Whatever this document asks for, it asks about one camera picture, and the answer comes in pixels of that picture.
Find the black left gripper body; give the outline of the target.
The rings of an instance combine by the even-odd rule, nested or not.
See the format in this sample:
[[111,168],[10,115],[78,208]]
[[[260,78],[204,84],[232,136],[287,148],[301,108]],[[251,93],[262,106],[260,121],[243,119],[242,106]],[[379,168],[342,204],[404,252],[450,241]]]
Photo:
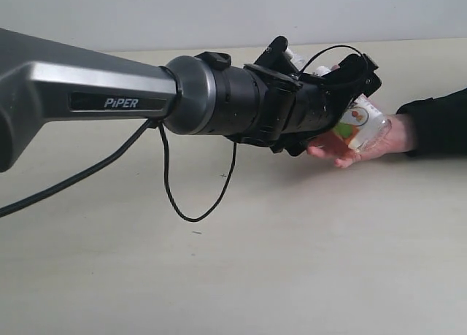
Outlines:
[[[324,74],[306,70],[322,55],[337,49],[351,51],[337,63],[337,69]],[[279,139],[271,146],[273,153],[302,154],[309,141],[337,125],[357,97],[369,97],[382,86],[375,60],[348,44],[327,46],[299,61],[288,47],[287,38],[277,36],[269,44],[269,63],[301,85]]]

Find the black sleeved forearm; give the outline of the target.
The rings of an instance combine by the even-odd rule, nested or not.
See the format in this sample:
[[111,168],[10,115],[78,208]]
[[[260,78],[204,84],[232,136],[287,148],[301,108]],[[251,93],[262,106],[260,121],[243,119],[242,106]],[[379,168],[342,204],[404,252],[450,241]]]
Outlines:
[[466,155],[466,89],[445,96],[414,100],[396,113],[409,119],[410,157]]

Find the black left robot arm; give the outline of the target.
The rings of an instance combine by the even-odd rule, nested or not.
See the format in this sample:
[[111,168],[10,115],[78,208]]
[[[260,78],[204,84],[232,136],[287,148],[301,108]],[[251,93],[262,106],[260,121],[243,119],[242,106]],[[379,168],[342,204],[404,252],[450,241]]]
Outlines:
[[278,36],[241,67],[214,51],[154,66],[2,29],[1,170],[44,124],[65,120],[148,119],[174,134],[300,155],[382,82],[365,53],[353,51],[320,76],[294,66],[286,49]]

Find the person's open bare hand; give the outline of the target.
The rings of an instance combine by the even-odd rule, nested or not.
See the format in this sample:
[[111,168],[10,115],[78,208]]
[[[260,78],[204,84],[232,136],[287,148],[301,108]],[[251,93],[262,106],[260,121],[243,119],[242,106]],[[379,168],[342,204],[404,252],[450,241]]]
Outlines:
[[334,166],[345,169],[357,162],[414,150],[417,137],[412,119],[405,114],[389,115],[387,119],[390,124],[388,132],[366,150],[349,149],[334,132],[329,131],[313,139],[307,145],[306,153],[315,158],[331,159]]

